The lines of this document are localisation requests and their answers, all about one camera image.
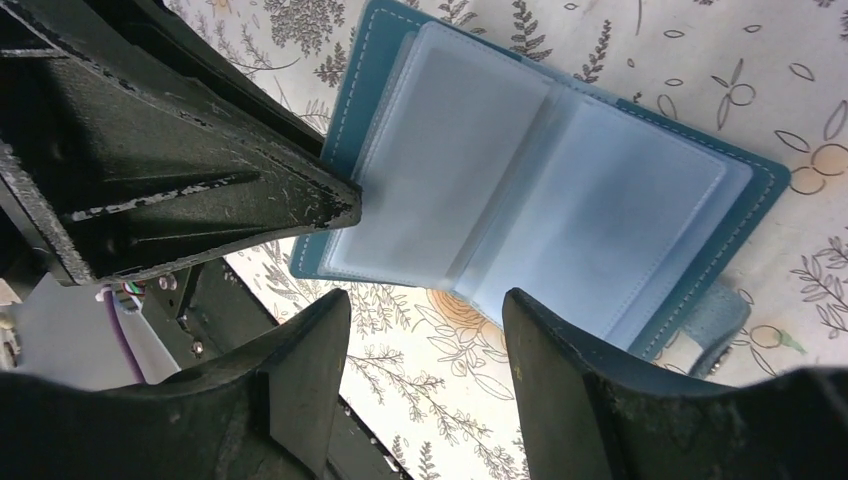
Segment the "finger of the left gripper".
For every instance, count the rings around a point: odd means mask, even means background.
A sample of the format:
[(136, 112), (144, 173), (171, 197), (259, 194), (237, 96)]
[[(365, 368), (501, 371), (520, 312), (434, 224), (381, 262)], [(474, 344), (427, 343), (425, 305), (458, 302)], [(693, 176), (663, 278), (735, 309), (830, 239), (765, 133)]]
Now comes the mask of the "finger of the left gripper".
[(86, 1), (2, 3), (3, 262), (144, 280), (360, 217), (358, 185)]
[(176, 11), (155, 0), (87, 0), (125, 40), (318, 157), (321, 135), (255, 85)]

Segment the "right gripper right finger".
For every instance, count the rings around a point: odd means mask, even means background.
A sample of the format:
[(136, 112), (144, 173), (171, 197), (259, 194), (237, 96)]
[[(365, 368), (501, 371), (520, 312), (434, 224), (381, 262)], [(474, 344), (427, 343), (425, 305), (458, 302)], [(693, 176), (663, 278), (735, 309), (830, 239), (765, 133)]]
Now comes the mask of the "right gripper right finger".
[(533, 479), (847, 475), (843, 368), (728, 387), (640, 360), (518, 288), (502, 315)]

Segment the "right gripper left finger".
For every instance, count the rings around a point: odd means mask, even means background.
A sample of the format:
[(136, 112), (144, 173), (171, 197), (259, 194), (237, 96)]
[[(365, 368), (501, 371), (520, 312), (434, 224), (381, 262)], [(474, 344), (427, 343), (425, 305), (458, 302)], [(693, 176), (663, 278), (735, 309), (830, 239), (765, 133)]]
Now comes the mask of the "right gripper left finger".
[(1, 376), (5, 479), (319, 479), (347, 353), (348, 294), (155, 385), (85, 391)]

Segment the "blue leather card holder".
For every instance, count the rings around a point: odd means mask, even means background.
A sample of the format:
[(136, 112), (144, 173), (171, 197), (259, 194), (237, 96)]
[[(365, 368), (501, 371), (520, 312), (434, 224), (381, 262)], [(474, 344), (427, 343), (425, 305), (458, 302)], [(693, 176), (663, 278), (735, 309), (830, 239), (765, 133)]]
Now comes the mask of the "blue leather card holder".
[(300, 237), (302, 279), (514, 288), (651, 361), (786, 190), (788, 169), (398, 1), (362, 9), (321, 158), (358, 224)]

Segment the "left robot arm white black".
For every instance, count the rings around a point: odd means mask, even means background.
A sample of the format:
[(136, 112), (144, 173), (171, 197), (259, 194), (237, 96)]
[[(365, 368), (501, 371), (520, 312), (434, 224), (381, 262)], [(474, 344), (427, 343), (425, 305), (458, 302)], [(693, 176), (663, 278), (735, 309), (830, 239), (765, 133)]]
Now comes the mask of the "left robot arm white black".
[(89, 389), (133, 359), (99, 291), (349, 227), (318, 133), (165, 1), (1, 5), (1, 277), (18, 371)]

